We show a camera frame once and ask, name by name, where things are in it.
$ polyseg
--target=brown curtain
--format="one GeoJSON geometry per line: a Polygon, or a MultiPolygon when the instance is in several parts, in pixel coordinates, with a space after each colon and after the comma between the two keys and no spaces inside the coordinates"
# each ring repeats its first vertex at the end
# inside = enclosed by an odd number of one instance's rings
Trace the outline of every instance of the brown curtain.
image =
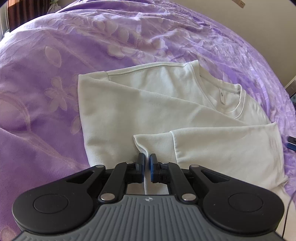
{"type": "Polygon", "coordinates": [[[8,0],[8,23],[10,32],[18,26],[45,15],[50,0],[8,0]]]}

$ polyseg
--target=bedspread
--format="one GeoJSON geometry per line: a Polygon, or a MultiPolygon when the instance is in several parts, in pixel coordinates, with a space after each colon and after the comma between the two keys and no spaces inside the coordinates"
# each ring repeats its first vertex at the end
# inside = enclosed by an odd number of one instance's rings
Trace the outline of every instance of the bedspread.
{"type": "MultiPolygon", "coordinates": [[[[82,0],[34,19],[0,42],[0,240],[20,230],[11,206],[33,187],[88,168],[78,74],[198,59],[214,77],[240,83],[296,135],[295,109],[265,59],[221,24],[178,4],[82,0]]],[[[289,194],[296,154],[284,147],[289,194]]]]}

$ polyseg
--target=white label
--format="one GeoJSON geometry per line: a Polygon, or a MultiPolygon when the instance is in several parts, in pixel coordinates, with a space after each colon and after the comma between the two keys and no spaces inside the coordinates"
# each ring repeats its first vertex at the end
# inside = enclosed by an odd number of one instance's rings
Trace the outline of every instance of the white label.
{"type": "Polygon", "coordinates": [[[224,91],[222,89],[219,89],[220,91],[220,100],[222,104],[225,104],[225,100],[224,100],[224,91]]]}

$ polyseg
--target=electrical outlet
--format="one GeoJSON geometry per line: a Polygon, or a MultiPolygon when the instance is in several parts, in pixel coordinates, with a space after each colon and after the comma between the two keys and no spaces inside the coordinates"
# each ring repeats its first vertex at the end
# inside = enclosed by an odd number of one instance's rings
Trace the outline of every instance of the electrical outlet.
{"type": "Polygon", "coordinates": [[[239,3],[238,3],[238,5],[241,7],[241,8],[244,8],[244,6],[246,5],[243,1],[240,1],[239,3]]]}
{"type": "Polygon", "coordinates": [[[246,5],[243,1],[241,0],[232,0],[233,2],[235,2],[237,5],[239,5],[241,8],[244,8],[244,6],[246,5]]]}

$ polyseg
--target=gray gripper base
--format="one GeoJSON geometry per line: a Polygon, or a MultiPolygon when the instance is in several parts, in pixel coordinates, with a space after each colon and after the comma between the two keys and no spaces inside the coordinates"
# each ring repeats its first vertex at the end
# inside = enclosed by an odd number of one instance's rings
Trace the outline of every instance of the gray gripper base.
{"type": "Polygon", "coordinates": [[[238,237],[209,224],[199,209],[174,196],[124,195],[102,205],[95,216],[72,232],[41,236],[22,232],[15,241],[280,241],[276,233],[238,237]]]}

